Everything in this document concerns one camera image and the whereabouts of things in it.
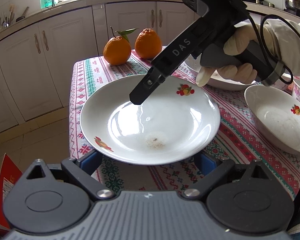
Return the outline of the gloved right hand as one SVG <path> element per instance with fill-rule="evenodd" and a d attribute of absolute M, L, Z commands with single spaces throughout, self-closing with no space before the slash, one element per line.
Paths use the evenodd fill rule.
<path fill-rule="evenodd" d="M 196 77 L 196 84 L 203 87 L 212 74 L 243 84 L 261 81 L 263 85 L 273 85 L 285 72 L 284 63 L 261 51 L 261 42 L 257 40 L 260 26 L 254 30 L 251 24 L 236 29 L 225 44 L 216 42 L 202 51 L 201 68 Z"/>

